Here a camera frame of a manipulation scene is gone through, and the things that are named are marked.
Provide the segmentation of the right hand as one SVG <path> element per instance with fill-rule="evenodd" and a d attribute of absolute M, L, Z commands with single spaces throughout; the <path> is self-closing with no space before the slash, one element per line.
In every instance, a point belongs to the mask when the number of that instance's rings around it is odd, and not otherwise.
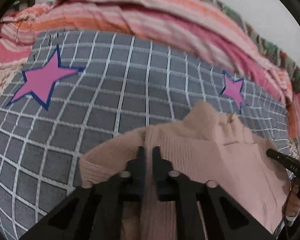
<path fill-rule="evenodd" d="M 297 213 L 300 214 L 300 199 L 297 197 L 298 192 L 299 186 L 294 185 L 286 204 L 286 208 L 283 209 L 283 214 L 285 216 L 294 216 Z"/>

